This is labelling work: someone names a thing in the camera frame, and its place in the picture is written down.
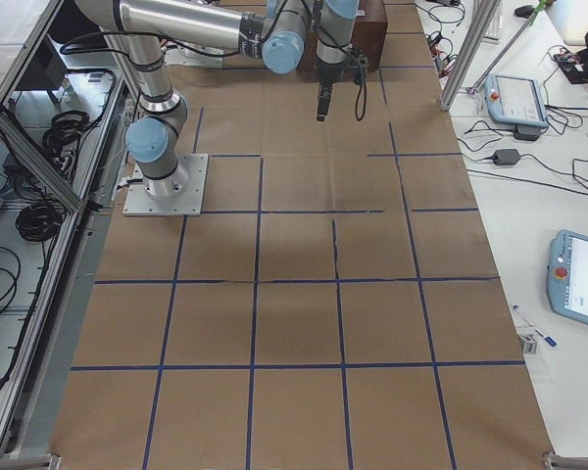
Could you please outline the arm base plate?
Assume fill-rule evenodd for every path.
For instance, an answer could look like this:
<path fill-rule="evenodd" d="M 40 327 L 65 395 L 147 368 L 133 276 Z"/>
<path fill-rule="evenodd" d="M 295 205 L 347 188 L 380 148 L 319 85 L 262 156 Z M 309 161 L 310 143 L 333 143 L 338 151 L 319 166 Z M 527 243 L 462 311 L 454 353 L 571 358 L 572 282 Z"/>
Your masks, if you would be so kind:
<path fill-rule="evenodd" d="M 153 180 L 136 166 L 130 177 L 123 214 L 126 216 L 198 216 L 202 212 L 208 154 L 178 157 L 175 173 L 167 179 Z"/>

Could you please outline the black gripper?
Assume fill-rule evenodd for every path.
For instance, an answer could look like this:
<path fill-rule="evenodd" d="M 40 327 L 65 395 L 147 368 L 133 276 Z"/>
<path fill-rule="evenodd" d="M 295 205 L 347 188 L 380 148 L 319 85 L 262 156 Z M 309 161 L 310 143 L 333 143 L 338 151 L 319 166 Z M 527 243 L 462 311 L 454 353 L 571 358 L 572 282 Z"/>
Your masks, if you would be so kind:
<path fill-rule="evenodd" d="M 317 121 L 325 121 L 331 101 L 332 85 L 339 82 L 348 65 L 344 48 L 318 46 L 315 75 L 318 80 Z"/>

